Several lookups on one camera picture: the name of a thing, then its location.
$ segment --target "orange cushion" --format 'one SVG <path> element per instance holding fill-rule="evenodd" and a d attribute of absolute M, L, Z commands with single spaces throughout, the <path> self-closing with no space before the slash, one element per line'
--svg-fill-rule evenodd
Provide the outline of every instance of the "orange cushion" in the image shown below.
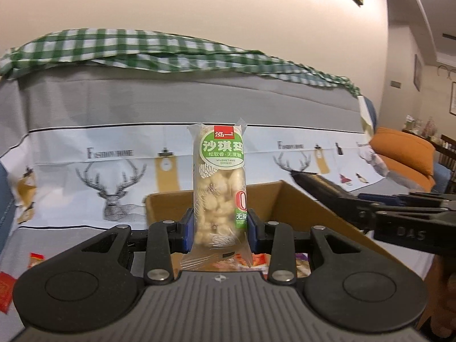
<path fill-rule="evenodd" d="M 398 161 L 425 176 L 434 173 L 434 146 L 418 136 L 379 127 L 370 141 L 377 153 Z"/>
<path fill-rule="evenodd" d="M 387 167 L 398 174 L 416 182 L 419 186 L 421 186 L 427 192 L 430 192 L 432 187 L 435 185 L 435 181 L 432 176 L 425 176 L 418 171 L 406 166 L 405 164 L 399 163 L 396 160 L 392 160 L 391 158 L 385 157 L 384 155 L 379 155 L 381 159 L 385 162 Z"/>

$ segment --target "cardboard box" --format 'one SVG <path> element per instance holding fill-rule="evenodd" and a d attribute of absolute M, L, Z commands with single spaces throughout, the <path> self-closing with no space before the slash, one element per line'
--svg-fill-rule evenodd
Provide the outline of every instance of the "cardboard box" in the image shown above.
<path fill-rule="evenodd" d="M 193 190 L 152 194 L 146 197 L 145 206 L 149 224 L 162 220 L 180 221 L 185 211 L 193 206 Z M 399 262 L 357 228 L 284 181 L 247 185 L 247 207 L 254 209 L 262 221 L 287 223 L 298 231 L 310 231 L 314 225 L 329 227 Z M 173 263 L 178 263 L 176 256 L 173 256 Z"/>

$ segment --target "gray ridged surface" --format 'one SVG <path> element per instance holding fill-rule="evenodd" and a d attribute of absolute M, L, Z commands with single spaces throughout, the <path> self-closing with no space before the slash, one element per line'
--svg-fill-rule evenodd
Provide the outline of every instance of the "gray ridged surface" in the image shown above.
<path fill-rule="evenodd" d="M 291 287 L 258 272 L 184 272 L 175 283 L 149 287 L 118 322 L 79 335 L 28 329 L 16 342 L 423 342 L 414 329 L 381 335 L 342 331 L 318 319 Z"/>

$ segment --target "ceiling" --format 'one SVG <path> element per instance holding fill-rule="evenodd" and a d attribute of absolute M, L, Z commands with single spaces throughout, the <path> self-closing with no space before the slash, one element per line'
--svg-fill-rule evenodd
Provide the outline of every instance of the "ceiling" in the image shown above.
<path fill-rule="evenodd" d="M 388 0 L 390 22 L 410 26 L 423 59 L 429 65 L 456 67 L 456 0 Z"/>

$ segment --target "snack package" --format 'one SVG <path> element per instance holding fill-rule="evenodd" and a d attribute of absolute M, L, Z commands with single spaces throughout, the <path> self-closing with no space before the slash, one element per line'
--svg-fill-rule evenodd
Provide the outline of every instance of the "snack package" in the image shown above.
<path fill-rule="evenodd" d="M 193 137 L 195 233 L 183 269 L 198 269 L 239 253 L 253 262 L 247 241 L 242 134 L 246 125 L 189 126 Z"/>

